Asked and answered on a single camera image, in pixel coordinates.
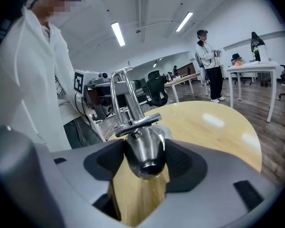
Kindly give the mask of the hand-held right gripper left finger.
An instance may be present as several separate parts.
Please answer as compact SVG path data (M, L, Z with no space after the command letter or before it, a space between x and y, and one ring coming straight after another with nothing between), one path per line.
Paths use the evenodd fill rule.
M123 147L123 140L113 140L51 154L70 190L87 202L86 208L71 202L79 214L87 215L80 218L83 224L73 224L72 228L126 228L121 223L113 186L124 161Z

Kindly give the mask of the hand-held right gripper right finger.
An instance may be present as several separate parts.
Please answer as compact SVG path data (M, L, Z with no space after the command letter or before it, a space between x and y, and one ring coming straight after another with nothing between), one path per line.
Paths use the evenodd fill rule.
M232 154L172 140L165 153L165 199L138 228L249 228L280 193Z

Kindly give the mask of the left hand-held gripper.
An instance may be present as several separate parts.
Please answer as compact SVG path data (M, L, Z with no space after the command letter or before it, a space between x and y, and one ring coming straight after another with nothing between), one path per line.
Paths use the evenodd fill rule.
M127 76L128 71L130 69L119 69L109 76L106 72L75 70L74 90L95 111L94 120L104 120L126 106L134 120L142 118L136 85Z

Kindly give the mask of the silver desk lamp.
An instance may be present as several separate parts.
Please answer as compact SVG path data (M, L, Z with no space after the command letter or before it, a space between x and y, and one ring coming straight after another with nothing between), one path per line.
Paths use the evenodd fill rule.
M118 127L116 137L125 136L124 154L133 174L141 179L149 180L163 171L165 158L165 138L171 139L168 127L158 125L162 119L159 113L145 116L135 95L127 72L131 66L119 69L112 74L110 90L113 108ZM117 95L125 95L129 109L127 123L123 122Z

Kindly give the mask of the person's left forearm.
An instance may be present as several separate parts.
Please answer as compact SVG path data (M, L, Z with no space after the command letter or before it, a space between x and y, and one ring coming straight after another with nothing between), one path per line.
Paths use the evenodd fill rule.
M69 122L82 117L75 106L75 91L73 90L73 81L70 76L63 76L57 70L55 71L55 83L60 117L63 126Z

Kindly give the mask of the person's grey trousers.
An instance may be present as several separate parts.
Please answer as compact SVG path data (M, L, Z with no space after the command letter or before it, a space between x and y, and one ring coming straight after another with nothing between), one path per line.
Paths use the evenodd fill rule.
M78 117L65 124L64 130L72 149L83 148L102 142L96 131L82 117Z

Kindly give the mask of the person's white hoodie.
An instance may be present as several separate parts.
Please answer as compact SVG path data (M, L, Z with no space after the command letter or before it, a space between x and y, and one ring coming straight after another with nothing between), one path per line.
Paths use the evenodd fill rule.
M0 44L0 67L23 93L24 116L17 120L24 122L17 130L44 143L51 152L70 150L64 129L66 120L60 114L56 89L56 83L60 83L78 117L75 73L67 43L52 24L49 39L46 39L36 15L26 8L21 13Z

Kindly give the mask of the yellow round table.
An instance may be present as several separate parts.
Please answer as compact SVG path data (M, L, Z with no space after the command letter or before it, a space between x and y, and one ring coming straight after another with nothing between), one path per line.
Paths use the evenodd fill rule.
M146 115L160 113L160 127L168 127L171 138L233 154L262 169L260 141L251 123L236 110L223 104L186 101L154 108ZM113 179L121 223L136 227L164 201L168 168L156 178L142 180L123 161Z

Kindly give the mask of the long ceiling light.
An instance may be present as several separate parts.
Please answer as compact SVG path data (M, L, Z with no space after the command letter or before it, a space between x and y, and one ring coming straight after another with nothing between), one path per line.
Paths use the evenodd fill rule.
M112 27L112 30L113 30L113 32L115 34L115 37L116 37L119 45L121 47L123 47L125 45L125 42L124 42L124 38L123 38L123 35L122 35L122 32L121 32L119 23L115 22L115 23L111 24L111 27Z
M182 28L186 25L186 23L189 21L189 19L192 17L193 13L192 12L188 12L186 14L186 16L184 17L184 19L181 21L181 23L179 24L179 26L176 28L176 32L180 32L182 30Z

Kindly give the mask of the wooden top table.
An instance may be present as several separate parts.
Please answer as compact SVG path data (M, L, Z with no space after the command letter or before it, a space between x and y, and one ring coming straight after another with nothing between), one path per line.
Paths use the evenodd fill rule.
M172 91L173 91L173 95L174 95L174 98L175 98L175 101L177 103L179 103L179 98L178 98L178 95L177 95L177 91L176 91L176 85L179 85L181 83L185 83L188 81L189 85L190 85L190 89L191 89L191 93L194 95L194 91L193 91L193 87L192 87L192 83L191 83L191 80L194 79L194 78L197 78L198 76L200 76L200 73L195 73L195 74L191 74L191 75L188 75L188 76L184 76L184 77L181 77L179 79L175 79L175 80L172 80L168 83L165 83L164 86L165 87L171 87L172 88Z

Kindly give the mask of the white rectangular table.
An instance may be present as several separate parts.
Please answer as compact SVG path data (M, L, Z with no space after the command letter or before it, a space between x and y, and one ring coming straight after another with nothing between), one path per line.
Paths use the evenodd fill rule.
M234 94L233 94L233 83L232 83L232 75L233 73L237 73L238 79L238 100L241 101L241 83L239 73L260 73L260 72L269 72L271 75L271 84L272 84L272 93L271 93L271 101L269 107L269 113L266 122L270 123L272 114L275 106L275 98L276 98L276 89L277 89L277 72L276 68L279 66L275 61L269 62L253 62L248 64L243 64L241 66L230 66L227 68L228 82L229 82L229 91L230 91L230 107L233 108L234 103Z

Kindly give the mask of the white paper roll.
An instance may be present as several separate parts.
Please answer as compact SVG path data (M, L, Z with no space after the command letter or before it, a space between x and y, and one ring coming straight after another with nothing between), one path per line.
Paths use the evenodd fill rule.
M269 62L269 56L266 45L258 46L258 51L259 51L260 61L262 63Z

